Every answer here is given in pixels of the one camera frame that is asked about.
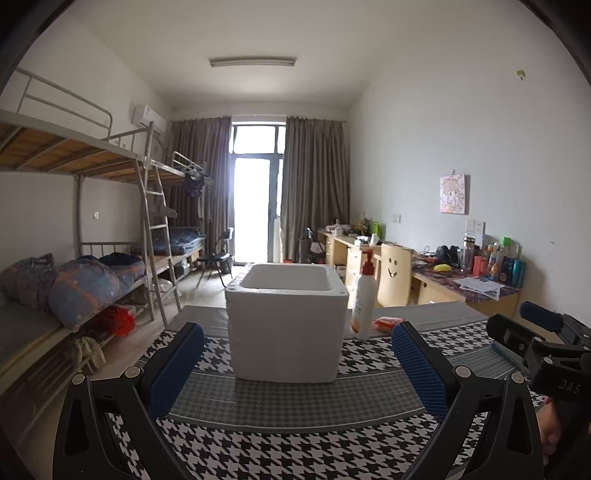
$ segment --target white foam container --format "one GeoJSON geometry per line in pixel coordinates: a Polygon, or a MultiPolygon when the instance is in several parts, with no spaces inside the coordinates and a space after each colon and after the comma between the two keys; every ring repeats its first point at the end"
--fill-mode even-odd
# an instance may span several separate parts
{"type": "Polygon", "coordinates": [[[226,289],[234,374],[268,382],[332,382],[348,297],[326,265],[249,265],[226,289]]]}

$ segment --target bedding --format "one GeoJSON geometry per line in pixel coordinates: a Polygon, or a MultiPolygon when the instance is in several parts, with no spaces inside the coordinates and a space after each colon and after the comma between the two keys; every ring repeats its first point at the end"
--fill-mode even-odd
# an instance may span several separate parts
{"type": "MultiPolygon", "coordinates": [[[[170,249],[173,255],[184,255],[192,250],[203,248],[206,236],[196,228],[170,227],[168,231],[170,232],[170,249]]],[[[167,254],[163,229],[152,231],[152,244],[154,245],[154,255],[167,254]]],[[[141,245],[132,245],[130,253],[141,255],[141,245]]]]}
{"type": "Polygon", "coordinates": [[[47,296],[56,277],[53,254],[24,258],[0,273],[0,292],[33,310],[49,313],[47,296]]]}
{"type": "Polygon", "coordinates": [[[134,255],[90,255],[54,266],[53,256],[27,258],[0,274],[5,296],[43,312],[52,312],[73,331],[131,291],[145,274],[134,255]]]}

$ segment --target curtain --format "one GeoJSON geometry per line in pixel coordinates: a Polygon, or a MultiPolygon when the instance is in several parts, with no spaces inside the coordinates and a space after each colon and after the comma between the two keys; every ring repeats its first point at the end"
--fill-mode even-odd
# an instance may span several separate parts
{"type": "Polygon", "coordinates": [[[281,249],[296,259],[306,228],[349,221],[349,159],[342,122],[287,119],[281,195],[281,249]]]}
{"type": "Polygon", "coordinates": [[[176,219],[170,219],[170,225],[200,228],[207,235],[205,246],[208,253],[214,252],[216,240],[228,228],[231,130],[229,116],[186,120],[173,122],[168,138],[169,164],[173,152],[178,151],[205,168],[213,180],[211,188],[206,187],[202,197],[189,196],[182,184],[171,187],[168,192],[168,206],[178,213],[176,219]]]}

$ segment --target fluorescent light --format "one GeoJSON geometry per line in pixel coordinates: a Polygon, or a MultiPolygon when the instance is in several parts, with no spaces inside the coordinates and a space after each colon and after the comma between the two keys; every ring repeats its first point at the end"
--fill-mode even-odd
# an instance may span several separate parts
{"type": "Polygon", "coordinates": [[[295,57],[224,57],[209,59],[212,67],[236,67],[241,65],[270,65],[275,67],[296,66],[295,57]]]}

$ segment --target yellow object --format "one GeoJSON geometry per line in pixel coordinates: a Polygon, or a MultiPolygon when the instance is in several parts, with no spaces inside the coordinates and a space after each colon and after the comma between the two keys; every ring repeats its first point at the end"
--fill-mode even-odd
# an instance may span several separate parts
{"type": "Polygon", "coordinates": [[[442,263],[441,265],[435,265],[433,267],[433,270],[435,270],[436,272],[449,272],[451,271],[451,267],[445,263],[442,263]]]}

